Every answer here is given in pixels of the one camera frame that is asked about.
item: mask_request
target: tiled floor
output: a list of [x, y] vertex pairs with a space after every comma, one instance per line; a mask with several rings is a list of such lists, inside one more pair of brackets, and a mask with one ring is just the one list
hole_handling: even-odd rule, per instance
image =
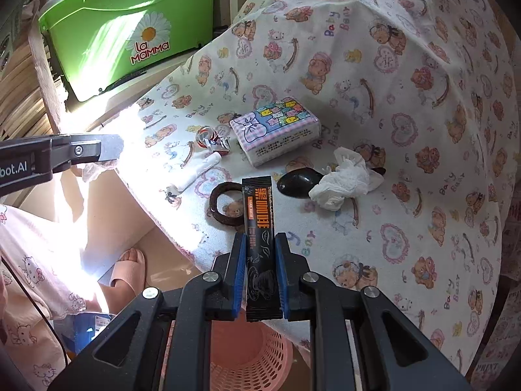
[[[187, 281], [198, 275], [199, 270], [184, 257], [155, 227], [135, 244], [147, 259], [147, 285], [162, 291], [183, 287]], [[106, 283], [111, 270], [102, 278]], [[309, 389], [309, 368], [296, 348], [293, 348], [293, 364], [281, 391], [304, 391]]]

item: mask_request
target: pajama pants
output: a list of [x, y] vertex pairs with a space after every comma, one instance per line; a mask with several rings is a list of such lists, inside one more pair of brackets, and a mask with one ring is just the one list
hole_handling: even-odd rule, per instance
[[42, 313], [50, 320], [61, 319], [84, 311], [85, 300], [103, 295], [97, 281], [82, 270], [81, 251], [71, 225], [0, 205], [0, 335], [35, 391], [46, 390], [64, 368], [63, 352], [5, 263]]

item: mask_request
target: coffee stick packet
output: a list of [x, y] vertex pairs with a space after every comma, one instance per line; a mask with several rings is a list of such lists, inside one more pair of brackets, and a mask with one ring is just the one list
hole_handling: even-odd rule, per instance
[[275, 228], [272, 178], [242, 180], [246, 251], [246, 320], [281, 319], [279, 287], [275, 271]]

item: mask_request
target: slide sandal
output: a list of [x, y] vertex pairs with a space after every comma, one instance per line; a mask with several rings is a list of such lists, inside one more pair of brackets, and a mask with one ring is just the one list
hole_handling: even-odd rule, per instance
[[137, 252], [137, 261], [120, 260], [114, 264], [114, 270], [110, 277], [110, 286], [114, 286], [114, 281], [121, 279], [125, 281], [130, 288], [138, 295], [145, 287], [145, 256], [143, 253], [135, 249]]

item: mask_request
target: metal screw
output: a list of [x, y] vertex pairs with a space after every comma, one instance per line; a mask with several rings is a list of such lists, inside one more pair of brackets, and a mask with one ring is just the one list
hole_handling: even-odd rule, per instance
[[306, 282], [316, 282], [318, 281], [318, 274], [315, 272], [306, 272], [302, 276], [302, 279], [304, 279]]
[[369, 286], [364, 288], [364, 294], [370, 298], [376, 298], [380, 295], [380, 290], [376, 287]]
[[156, 298], [159, 293], [159, 290], [154, 287], [148, 287], [143, 290], [143, 296], [149, 300]]
[[219, 274], [217, 272], [212, 272], [211, 270], [203, 275], [203, 281], [206, 282], [215, 282], [217, 279], [219, 279]]

